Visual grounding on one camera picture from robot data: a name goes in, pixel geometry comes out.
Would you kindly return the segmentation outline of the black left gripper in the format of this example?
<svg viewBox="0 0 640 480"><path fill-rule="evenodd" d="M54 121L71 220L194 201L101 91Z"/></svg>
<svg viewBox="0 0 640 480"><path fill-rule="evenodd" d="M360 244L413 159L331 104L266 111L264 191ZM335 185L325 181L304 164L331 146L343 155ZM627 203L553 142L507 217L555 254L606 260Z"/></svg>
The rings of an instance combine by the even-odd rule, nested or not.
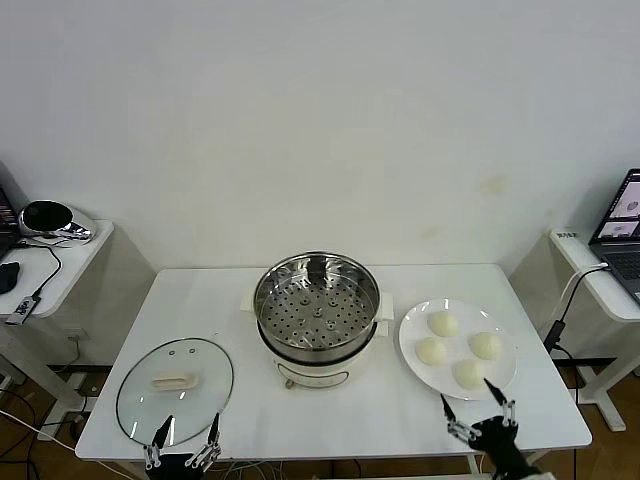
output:
<svg viewBox="0 0 640 480"><path fill-rule="evenodd" d="M156 430L150 444L143 446L145 470L150 480L201 480L217 461L220 413L217 412L209 429L207 442L194 454L162 454L174 416L169 415Z"/></svg>

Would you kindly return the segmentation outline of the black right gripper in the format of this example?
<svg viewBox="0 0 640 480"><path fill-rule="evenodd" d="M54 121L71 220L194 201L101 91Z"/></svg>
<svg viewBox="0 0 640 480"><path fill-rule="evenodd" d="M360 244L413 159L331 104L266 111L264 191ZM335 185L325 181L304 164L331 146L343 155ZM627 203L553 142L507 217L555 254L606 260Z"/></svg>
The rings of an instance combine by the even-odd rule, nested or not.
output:
<svg viewBox="0 0 640 480"><path fill-rule="evenodd" d="M516 480L540 474L540 470L531 466L515 445L518 432L516 402L508 400L504 393L487 378L484 382L500 407L501 414L471 426L456 417L449 402L441 394L447 432L463 443L472 443L474 450L488 455L495 467L493 479Z"/></svg>

